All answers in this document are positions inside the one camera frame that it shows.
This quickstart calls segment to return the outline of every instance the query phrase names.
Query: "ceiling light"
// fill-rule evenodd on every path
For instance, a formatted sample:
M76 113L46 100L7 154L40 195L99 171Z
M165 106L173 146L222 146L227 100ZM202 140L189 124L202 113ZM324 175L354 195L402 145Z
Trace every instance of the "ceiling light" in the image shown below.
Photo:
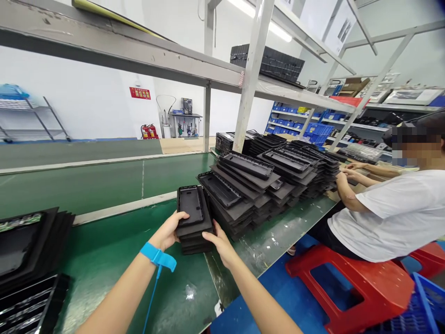
M255 8L244 0L228 0L236 8L240 9L243 13L247 14L249 17L255 17ZM269 31L273 32L275 35L280 37L286 42L292 41L292 36L286 33L282 28L280 28L275 22L269 23Z

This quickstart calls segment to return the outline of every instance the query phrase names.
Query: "green work surface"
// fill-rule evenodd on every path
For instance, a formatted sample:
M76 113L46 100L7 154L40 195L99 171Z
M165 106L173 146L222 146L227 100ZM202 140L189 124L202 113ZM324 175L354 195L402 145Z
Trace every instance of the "green work surface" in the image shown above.
M61 271L73 278L55 333L74 333L117 282L144 243L176 209L176 200L74 227ZM159 278L147 333L200 333L215 318L218 294L203 254L167 253L178 264ZM155 276L128 333L142 333Z
M162 154L159 139L0 145L0 169Z
M0 218L55 206L79 215L170 193L213 163L207 153L1 175Z
M234 248L255 276L260 276L297 242L335 202L322 196L265 222L248 232ZM142 245L176 209L169 200L124 215L74 227L61 271L73 278L56 333L73 333L117 282ZM219 299L227 307L239 290L216 250L183 256L180 245L168 251L178 262L158 282L147 333L200 333L215 318ZM144 295L129 333L140 334L154 278Z

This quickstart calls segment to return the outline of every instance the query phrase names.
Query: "white t-shirt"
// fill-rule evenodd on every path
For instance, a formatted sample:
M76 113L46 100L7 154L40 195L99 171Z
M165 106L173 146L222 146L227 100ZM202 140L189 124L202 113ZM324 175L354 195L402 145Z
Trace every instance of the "white t-shirt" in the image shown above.
M397 176L356 197L371 212L346 208L328 224L346 248L365 260L406 256L445 234L445 170Z

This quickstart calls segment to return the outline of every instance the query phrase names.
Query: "fire extinguisher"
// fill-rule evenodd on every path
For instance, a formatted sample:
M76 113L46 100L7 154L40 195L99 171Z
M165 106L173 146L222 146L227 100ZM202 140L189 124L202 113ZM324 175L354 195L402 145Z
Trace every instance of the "fire extinguisher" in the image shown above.
M152 138L158 139L156 128L153 124L142 125L140 128L140 132L142 133L142 139L152 139Z

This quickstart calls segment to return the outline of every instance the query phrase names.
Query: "blue floor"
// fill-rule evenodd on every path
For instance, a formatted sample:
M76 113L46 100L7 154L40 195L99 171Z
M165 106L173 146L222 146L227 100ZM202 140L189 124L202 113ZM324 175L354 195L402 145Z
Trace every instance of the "blue floor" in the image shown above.
M303 253L317 242L303 236L297 243L297 254ZM324 324L329 318L299 278L291 278L284 267L292 257L284 254L260 278L260 282L297 323L303 333L326 334ZM412 258L403 260L410 272L418 271L420 264ZM321 266L312 275L325 289L332 301L341 310L348 309L358 301L350 294L351 284L332 266ZM239 296L210 326L212 334L259 334L260 331Z

